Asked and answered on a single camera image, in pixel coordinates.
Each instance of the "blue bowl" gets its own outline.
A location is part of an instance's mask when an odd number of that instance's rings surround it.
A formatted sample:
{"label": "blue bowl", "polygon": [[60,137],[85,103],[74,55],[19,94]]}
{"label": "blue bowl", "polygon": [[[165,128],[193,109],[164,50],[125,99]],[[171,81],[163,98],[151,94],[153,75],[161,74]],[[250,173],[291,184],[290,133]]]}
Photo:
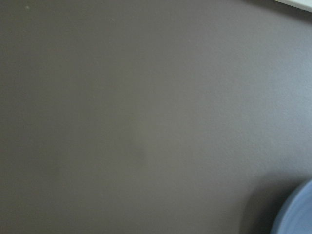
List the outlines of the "blue bowl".
{"label": "blue bowl", "polygon": [[300,185],[285,201],[271,234],[312,234],[312,180]]}

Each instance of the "blue plate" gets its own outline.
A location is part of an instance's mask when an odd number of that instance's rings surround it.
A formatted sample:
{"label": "blue plate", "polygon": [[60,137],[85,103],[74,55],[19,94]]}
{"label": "blue plate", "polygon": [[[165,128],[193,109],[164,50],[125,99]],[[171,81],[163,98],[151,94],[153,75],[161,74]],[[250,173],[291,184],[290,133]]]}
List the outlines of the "blue plate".
{"label": "blue plate", "polygon": [[271,234],[312,234],[312,180],[300,185],[289,196]]}

